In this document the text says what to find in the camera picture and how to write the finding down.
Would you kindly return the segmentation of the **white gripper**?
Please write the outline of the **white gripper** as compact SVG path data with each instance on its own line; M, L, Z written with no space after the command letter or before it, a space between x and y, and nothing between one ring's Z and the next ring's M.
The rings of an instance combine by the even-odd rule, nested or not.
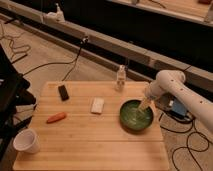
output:
M164 94L164 90L160 87L157 81L152 81L144 90L145 97L142 98L138 108L145 110L151 105L151 100L156 100Z

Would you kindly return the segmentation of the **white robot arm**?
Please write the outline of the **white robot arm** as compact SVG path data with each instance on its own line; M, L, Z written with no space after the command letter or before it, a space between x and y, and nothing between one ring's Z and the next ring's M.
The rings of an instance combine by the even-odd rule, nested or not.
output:
M146 109L152 100L165 93L175 96L208 130L213 132L213 102L184 85L185 74L179 70L161 70L144 90L139 108Z

